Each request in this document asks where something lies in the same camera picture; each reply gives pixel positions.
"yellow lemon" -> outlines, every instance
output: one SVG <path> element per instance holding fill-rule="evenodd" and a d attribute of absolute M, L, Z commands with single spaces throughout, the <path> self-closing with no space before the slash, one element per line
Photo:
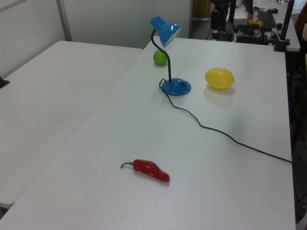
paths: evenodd
<path fill-rule="evenodd" d="M 212 68 L 208 70 L 205 74 L 205 79 L 209 85 L 219 90 L 226 90 L 235 82 L 232 73 L 225 68 Z"/>

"blue desk lamp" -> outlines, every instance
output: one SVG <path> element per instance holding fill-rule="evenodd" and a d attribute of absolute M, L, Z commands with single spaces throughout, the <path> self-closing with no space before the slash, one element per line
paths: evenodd
<path fill-rule="evenodd" d="M 180 96 L 191 91 L 191 85 L 186 80 L 173 78 L 171 76 L 171 60 L 169 55 L 154 42 L 154 33 L 159 32 L 160 41 L 163 47 L 166 47 L 176 37 L 181 30 L 181 25 L 166 23 L 159 15 L 152 17 L 150 24 L 154 30 L 152 32 L 152 43 L 167 57 L 168 64 L 168 80 L 162 84 L 162 90 L 168 95 Z"/>

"wall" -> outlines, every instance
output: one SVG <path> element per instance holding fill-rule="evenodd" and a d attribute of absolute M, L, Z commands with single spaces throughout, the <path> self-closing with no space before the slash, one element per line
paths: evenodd
<path fill-rule="evenodd" d="M 189 0 L 62 0 L 74 42 L 145 48 L 152 16 L 182 25 L 178 37 L 188 38 Z"/>
<path fill-rule="evenodd" d="M 64 40 L 55 0 L 26 0 L 0 12 L 0 75 L 5 78 Z"/>

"yellow object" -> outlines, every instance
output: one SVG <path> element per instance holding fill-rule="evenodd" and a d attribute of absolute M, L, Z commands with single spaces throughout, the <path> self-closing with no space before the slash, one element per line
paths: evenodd
<path fill-rule="evenodd" d="M 260 27 L 263 26 L 263 22 L 262 22 L 262 21 L 256 21 L 256 20 L 253 20 L 253 19 L 249 19 L 248 23 L 249 23 L 250 25 L 258 25 L 258 26 L 260 26 Z"/>
<path fill-rule="evenodd" d="M 225 68 L 212 68 L 208 70 L 205 74 L 205 79 L 209 85 L 219 90 L 226 90 L 235 82 L 232 73 Z"/>

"lamp shade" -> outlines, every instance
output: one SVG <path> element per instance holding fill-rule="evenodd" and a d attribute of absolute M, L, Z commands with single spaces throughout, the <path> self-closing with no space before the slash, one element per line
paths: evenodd
<path fill-rule="evenodd" d="M 181 25 L 166 23 L 159 15 L 152 17 L 150 24 L 159 32 L 160 41 L 163 47 L 166 47 L 181 30 Z"/>

